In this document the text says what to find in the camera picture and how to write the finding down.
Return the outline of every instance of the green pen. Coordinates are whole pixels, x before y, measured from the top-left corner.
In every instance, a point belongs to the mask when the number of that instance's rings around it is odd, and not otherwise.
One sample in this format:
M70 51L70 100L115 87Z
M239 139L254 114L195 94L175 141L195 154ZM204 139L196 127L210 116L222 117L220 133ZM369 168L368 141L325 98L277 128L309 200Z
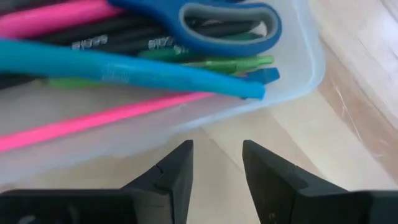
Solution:
M224 37L229 40L252 40L262 37L260 34L245 33ZM188 49L175 45L173 48L147 50L138 54L138 57L151 60L161 60L165 62L178 62L181 60L203 58L204 56L195 54ZM251 58L209 58L201 62L186 63L185 65L204 68L215 72L236 73L253 70L258 66L270 64L274 61L272 56L251 57ZM88 88L109 85L103 82L93 82L82 80L79 78L48 78L45 84L53 88L69 89L69 88Z

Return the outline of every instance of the pink pencil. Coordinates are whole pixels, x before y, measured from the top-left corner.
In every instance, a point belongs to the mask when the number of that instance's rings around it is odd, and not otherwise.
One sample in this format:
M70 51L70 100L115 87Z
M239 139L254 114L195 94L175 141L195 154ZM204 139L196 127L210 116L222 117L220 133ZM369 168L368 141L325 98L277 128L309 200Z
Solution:
M11 151L18 147L48 141L68 134L73 134L104 124L132 118L213 95L213 93L184 93L169 95L131 105L120 106L115 109L82 116L80 118L48 124L21 133L0 136L0 152Z
M0 17L0 37L26 38L75 27L121 13L105 0L72 1Z

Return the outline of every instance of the wooden surface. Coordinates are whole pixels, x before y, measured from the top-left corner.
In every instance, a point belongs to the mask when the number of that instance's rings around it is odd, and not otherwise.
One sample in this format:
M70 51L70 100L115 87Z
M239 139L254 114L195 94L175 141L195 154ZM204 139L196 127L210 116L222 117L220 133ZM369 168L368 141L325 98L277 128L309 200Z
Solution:
M327 59L316 91L191 131L136 157L101 157L15 187L120 187L195 142L189 223L258 223L241 147L252 139L348 190L397 189L398 0L310 0Z

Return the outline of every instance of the plastic container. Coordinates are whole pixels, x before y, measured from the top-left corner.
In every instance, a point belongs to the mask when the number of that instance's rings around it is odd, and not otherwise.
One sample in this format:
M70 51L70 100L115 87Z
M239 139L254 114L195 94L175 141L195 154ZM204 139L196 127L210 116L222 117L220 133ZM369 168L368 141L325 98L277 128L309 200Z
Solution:
M300 97L325 74L325 59L307 1L268 0L279 12L284 32L267 51L281 78L267 86L263 101L212 96L89 131L0 153L0 184L54 167L72 166L97 156L134 155L165 143L173 135L240 113ZM23 85L1 92L0 135L148 100L165 91L120 86L54 90Z

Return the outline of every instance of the scissors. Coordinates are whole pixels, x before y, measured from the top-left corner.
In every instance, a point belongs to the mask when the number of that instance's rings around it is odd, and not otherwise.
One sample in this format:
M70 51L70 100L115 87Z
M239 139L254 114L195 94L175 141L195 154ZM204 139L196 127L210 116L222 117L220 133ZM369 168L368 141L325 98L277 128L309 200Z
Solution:
M207 55L249 57L273 47L282 35L282 21L266 3L235 4L240 0L108 0L116 7L143 12L162 21L180 44ZM220 21L263 21L267 35L255 40L221 40L198 34L187 16Z

